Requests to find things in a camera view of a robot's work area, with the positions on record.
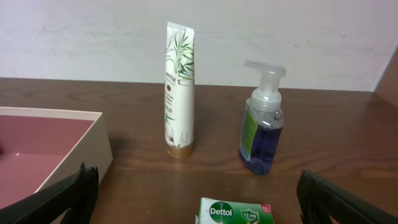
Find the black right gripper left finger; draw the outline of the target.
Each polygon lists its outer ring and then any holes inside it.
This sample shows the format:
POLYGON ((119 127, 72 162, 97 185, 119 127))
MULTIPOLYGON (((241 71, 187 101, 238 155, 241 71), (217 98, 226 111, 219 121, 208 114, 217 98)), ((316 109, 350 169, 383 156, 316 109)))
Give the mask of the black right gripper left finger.
POLYGON ((1 209, 1 223, 90 222, 98 199, 97 167, 80 166, 78 172, 37 193, 1 209))

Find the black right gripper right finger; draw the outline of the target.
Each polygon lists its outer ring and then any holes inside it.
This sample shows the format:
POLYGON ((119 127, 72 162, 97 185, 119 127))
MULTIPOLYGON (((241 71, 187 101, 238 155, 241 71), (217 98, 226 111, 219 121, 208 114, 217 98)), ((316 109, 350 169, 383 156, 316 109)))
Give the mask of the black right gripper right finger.
POLYGON ((303 224, 332 224, 333 221, 347 224, 397 223, 397 217, 355 197, 310 170, 301 172, 296 192, 303 224))

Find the cream box with pink inside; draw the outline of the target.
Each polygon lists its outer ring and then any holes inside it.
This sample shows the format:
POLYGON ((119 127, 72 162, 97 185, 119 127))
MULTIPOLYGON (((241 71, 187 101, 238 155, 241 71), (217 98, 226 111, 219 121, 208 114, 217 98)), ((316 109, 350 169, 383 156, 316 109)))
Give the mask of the cream box with pink inside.
POLYGON ((99 184, 113 160, 103 114, 1 108, 1 209, 79 171, 97 167, 99 184))

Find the clear blue soap pump bottle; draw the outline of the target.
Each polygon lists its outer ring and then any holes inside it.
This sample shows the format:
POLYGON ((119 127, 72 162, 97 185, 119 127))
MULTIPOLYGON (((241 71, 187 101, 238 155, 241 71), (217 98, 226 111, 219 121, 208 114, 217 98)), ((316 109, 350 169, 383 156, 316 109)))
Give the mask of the clear blue soap pump bottle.
POLYGON ((253 60, 246 60, 244 65, 257 69, 261 78, 259 86, 246 100, 239 138, 239 157, 252 173, 265 175, 271 170, 284 126, 279 84, 286 69, 253 60))

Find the green Dettol soap box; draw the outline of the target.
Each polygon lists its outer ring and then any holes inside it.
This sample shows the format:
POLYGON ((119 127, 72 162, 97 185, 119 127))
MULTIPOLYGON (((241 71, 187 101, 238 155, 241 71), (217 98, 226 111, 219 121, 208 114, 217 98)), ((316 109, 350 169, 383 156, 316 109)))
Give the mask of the green Dettol soap box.
POLYGON ((196 224, 274 224, 269 204, 231 202, 202 197, 196 224))

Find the white Pantene tube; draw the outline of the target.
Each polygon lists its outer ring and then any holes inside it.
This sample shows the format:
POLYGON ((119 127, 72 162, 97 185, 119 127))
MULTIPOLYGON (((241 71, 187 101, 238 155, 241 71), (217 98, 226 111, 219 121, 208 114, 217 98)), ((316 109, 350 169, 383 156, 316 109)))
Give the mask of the white Pantene tube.
POLYGON ((164 82, 165 142, 176 159, 193 152, 195 104, 195 32, 167 23, 164 82))

